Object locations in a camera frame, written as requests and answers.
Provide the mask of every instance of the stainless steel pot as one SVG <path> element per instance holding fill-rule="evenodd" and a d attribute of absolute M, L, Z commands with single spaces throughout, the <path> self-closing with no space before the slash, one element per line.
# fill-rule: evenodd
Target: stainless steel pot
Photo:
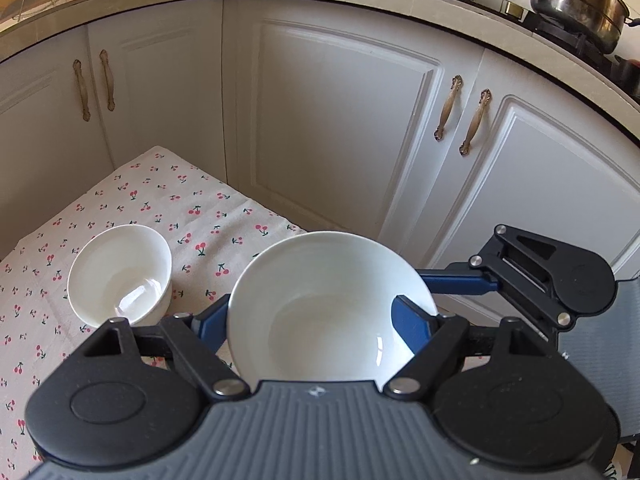
<path fill-rule="evenodd" d="M 531 8 L 587 34 L 604 54 L 613 52 L 625 23 L 640 25 L 639 18 L 629 19 L 629 9 L 622 0 L 531 0 Z"/>

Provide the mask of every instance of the gas stove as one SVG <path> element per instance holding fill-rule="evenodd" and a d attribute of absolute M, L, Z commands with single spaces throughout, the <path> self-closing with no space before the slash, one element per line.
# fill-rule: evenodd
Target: gas stove
<path fill-rule="evenodd" d="M 504 1 L 501 10 L 484 6 L 475 0 L 457 0 L 490 12 L 551 41 L 597 70 L 606 79 L 618 86 L 624 93 L 640 104 L 640 63 L 615 56 L 615 60 L 605 56 L 585 34 L 568 30 L 561 23 L 543 18 L 532 10 L 524 9 L 512 2 Z"/>

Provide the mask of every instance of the tablecloth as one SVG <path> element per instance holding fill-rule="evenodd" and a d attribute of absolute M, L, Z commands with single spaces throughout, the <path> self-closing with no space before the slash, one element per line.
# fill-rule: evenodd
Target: tablecloth
<path fill-rule="evenodd" d="M 169 313 L 203 311 L 231 291 L 253 257 L 301 232 L 156 146 L 24 237 L 0 262 L 0 480 L 20 479 L 40 463 L 26 432 L 25 404 L 92 331 L 66 295 L 76 254 L 101 231 L 137 223 L 158 231 L 171 248 Z M 218 355 L 231 364 L 226 345 Z"/>

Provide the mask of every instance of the cabinet handle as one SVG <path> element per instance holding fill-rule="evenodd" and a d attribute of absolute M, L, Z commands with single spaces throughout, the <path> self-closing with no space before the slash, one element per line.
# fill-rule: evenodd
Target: cabinet handle
<path fill-rule="evenodd" d="M 107 109 L 110 112 L 116 107 L 116 102 L 113 100 L 113 74 L 109 67 L 109 54 L 106 50 L 102 50 L 100 53 L 100 60 L 102 61 L 102 68 L 104 69 L 104 78 L 107 81 Z"/>
<path fill-rule="evenodd" d="M 447 97 L 447 100 L 444 101 L 444 106 L 442 107 L 442 111 L 440 113 L 440 124 L 438 124 L 438 127 L 433 134 L 433 137 L 436 140 L 441 140 L 442 136 L 444 135 L 444 125 L 447 124 L 447 121 L 449 120 L 449 115 L 451 113 L 451 109 L 453 108 L 453 101 L 455 101 L 456 94 L 458 93 L 458 90 L 460 90 L 461 86 L 462 78 L 459 75 L 454 76 L 453 81 L 451 82 L 451 92 L 449 93 L 449 97 Z"/>
<path fill-rule="evenodd" d="M 486 88 L 482 90 L 480 94 L 480 104 L 476 113 L 471 119 L 471 124 L 469 124 L 469 130 L 466 132 L 465 140 L 460 144 L 458 151 L 460 155 L 465 156 L 469 153 L 469 147 L 471 146 L 471 140 L 474 138 L 476 132 L 478 131 L 478 126 L 480 126 L 480 121 L 482 121 L 482 115 L 484 114 L 484 109 L 489 104 L 491 100 L 491 91 Z"/>
<path fill-rule="evenodd" d="M 76 72 L 80 99 L 82 100 L 82 118 L 88 121 L 91 119 L 91 114 L 89 113 L 89 94 L 86 92 L 86 84 L 84 83 L 84 77 L 82 77 L 82 63 L 80 63 L 79 59 L 74 61 L 74 72 Z"/>

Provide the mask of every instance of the bowl rim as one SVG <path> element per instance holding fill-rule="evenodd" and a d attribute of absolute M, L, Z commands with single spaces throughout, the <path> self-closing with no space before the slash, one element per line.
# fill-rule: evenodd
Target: bowl rim
<path fill-rule="evenodd" d="M 129 320 L 129 324 L 131 326 L 133 324 L 139 322 L 143 317 L 145 317 L 149 312 L 151 312 L 156 307 L 156 304 L 158 304 L 159 301 L 161 301 L 162 298 L 164 298 L 164 295 L 166 294 L 166 292 L 168 290 L 169 284 L 172 282 L 171 273 L 172 273 L 173 264 L 174 264 L 174 256 L 171 253 L 171 247 L 169 247 L 169 243 L 164 239 L 164 237 L 158 231 L 156 231 L 152 227 L 149 227 L 149 226 L 146 226 L 146 225 L 143 225 L 143 224 L 123 224 L 123 225 L 117 225 L 117 226 L 105 229 L 104 231 L 102 231 L 101 233 L 95 235 L 94 238 L 91 238 L 91 240 L 89 240 L 87 243 L 84 244 L 84 247 L 82 247 L 82 249 L 80 249 L 79 253 L 76 254 L 74 262 L 71 264 L 71 267 L 69 269 L 69 275 L 66 277 L 66 296 L 67 296 L 69 305 L 71 306 L 71 310 L 74 312 L 74 314 L 76 314 L 76 316 L 80 319 L 80 321 L 82 321 L 83 323 L 85 323 L 85 324 L 87 324 L 87 325 L 89 325 L 89 326 L 91 326 L 93 328 L 98 328 L 98 327 L 94 326 L 93 323 L 89 323 L 83 316 L 80 316 L 80 314 L 78 314 L 78 311 L 74 307 L 73 301 L 71 301 L 71 288 L 70 288 L 71 276 L 73 275 L 74 267 L 76 266 L 76 263 L 78 262 L 78 259 L 80 258 L 80 255 L 84 252 L 84 250 L 91 243 L 94 243 L 98 238 L 100 238 L 101 236 L 103 236 L 106 233 L 110 233 L 111 231 L 114 231 L 116 229 L 123 229 L 123 228 L 145 228 L 145 229 L 148 229 L 148 230 L 154 232 L 156 235 L 158 235 L 160 238 L 162 238 L 162 241 L 166 245 L 167 251 L 169 253 L 169 275 L 168 275 L 168 278 L 166 280 L 166 283 L 164 284 L 164 286 L 162 288 L 162 294 L 160 295 L 160 298 L 158 299 L 158 301 L 156 301 L 154 303 L 153 307 L 151 307 L 149 310 L 147 310 L 141 316 L 139 316 L 139 317 L 137 317 L 135 319 L 129 319 L 127 317 L 127 320 Z"/>

